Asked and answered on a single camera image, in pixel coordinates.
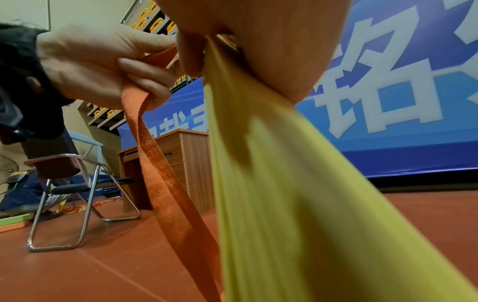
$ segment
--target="red floor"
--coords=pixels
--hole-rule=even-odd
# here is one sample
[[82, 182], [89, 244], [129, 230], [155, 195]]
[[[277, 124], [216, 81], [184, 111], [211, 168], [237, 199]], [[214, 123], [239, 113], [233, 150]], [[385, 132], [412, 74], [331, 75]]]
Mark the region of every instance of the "red floor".
[[[387, 197], [478, 285], [478, 191], [388, 194]], [[120, 214], [120, 202], [98, 208]], [[77, 238], [82, 213], [40, 224], [36, 244]], [[204, 216], [217, 234], [214, 213]], [[29, 227], [0, 233], [0, 301], [204, 301], [149, 211], [106, 224], [92, 215], [81, 248], [29, 254]]]

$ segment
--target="yellow cloth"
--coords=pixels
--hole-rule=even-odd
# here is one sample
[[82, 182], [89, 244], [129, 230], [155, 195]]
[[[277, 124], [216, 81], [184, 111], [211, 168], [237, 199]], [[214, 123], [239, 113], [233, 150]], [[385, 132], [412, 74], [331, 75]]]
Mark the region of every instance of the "yellow cloth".
[[227, 302], [463, 302], [475, 288], [288, 100], [209, 38]]

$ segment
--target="wooden desk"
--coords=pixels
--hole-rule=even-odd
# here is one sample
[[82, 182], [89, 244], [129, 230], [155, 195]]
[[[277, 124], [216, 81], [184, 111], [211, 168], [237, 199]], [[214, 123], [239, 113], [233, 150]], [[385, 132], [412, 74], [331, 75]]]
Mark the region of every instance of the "wooden desk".
[[[154, 139], [199, 213], [214, 208], [209, 137], [207, 133], [177, 129]], [[139, 209], [151, 209], [137, 146], [119, 153], [121, 177], [132, 177], [126, 191]]]

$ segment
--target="black sleeve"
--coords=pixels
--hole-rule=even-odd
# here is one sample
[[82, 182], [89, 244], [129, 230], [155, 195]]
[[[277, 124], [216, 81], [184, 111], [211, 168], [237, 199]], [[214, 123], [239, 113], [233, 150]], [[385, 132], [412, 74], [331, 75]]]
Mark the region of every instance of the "black sleeve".
[[0, 140], [12, 144], [63, 133], [61, 107], [72, 103], [51, 85], [38, 56], [45, 30], [0, 23]]

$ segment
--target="orange strap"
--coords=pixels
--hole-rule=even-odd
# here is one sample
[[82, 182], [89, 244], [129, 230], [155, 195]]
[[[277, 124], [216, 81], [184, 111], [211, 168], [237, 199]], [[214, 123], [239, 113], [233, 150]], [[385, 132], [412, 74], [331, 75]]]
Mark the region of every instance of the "orange strap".
[[[176, 53], [176, 47], [172, 47], [146, 57], [144, 62], [166, 67]], [[201, 294], [208, 302], [220, 302], [222, 278], [219, 246], [141, 118], [149, 98], [149, 93], [133, 82], [125, 84], [121, 96], [124, 113], [138, 144], [149, 200], [166, 239]]]

